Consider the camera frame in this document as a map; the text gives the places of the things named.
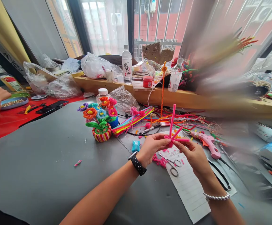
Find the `blue eraser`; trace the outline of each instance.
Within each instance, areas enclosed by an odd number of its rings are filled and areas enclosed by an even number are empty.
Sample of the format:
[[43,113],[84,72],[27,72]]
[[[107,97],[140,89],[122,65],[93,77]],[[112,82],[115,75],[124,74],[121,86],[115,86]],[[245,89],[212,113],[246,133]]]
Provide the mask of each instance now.
[[132,153],[140,151],[140,141],[133,141]]

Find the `hot glue gun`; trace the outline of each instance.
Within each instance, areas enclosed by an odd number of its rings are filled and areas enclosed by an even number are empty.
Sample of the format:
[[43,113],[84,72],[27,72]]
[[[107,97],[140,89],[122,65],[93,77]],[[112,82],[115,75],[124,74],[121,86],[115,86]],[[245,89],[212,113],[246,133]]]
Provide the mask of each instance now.
[[189,132],[189,131],[185,131],[187,133],[189,133],[192,137],[194,138],[198,138],[200,141],[202,141],[203,146],[207,146],[211,152],[211,157],[213,159],[219,159],[220,156],[220,152],[217,150],[217,148],[215,147],[215,145],[213,144],[214,137],[203,134],[203,133],[198,133],[198,132]]

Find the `orange flower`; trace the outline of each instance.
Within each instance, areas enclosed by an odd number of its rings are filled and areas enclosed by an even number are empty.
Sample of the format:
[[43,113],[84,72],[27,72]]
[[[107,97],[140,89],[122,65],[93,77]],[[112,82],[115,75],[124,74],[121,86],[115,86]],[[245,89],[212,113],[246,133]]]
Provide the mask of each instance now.
[[98,112],[95,110],[95,108],[88,108],[83,112],[83,116],[86,119],[92,119],[96,116]]
[[167,71],[167,67],[165,66],[166,62],[164,62],[162,66],[162,72],[165,73]]
[[99,99],[103,102],[103,101],[107,101],[108,97],[100,97]]
[[102,106],[105,106],[105,107],[109,107],[109,105],[110,105],[110,101],[104,101],[102,103]]

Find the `red jar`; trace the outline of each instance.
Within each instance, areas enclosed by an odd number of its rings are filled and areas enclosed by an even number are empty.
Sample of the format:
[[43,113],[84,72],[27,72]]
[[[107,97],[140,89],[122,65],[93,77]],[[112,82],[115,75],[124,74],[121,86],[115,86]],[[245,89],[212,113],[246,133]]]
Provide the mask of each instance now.
[[152,87],[152,82],[153,82],[153,77],[151,76],[144,76],[143,77],[143,87],[144,88],[151,88]]

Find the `red lid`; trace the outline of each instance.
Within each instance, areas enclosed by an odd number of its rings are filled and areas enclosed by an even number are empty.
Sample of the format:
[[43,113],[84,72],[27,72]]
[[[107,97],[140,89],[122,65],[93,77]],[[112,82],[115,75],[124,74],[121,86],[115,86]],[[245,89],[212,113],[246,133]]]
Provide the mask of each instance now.
[[151,77],[151,76],[144,76],[144,77],[143,77],[143,80],[144,80],[144,81],[152,81],[152,80],[153,80],[153,77]]

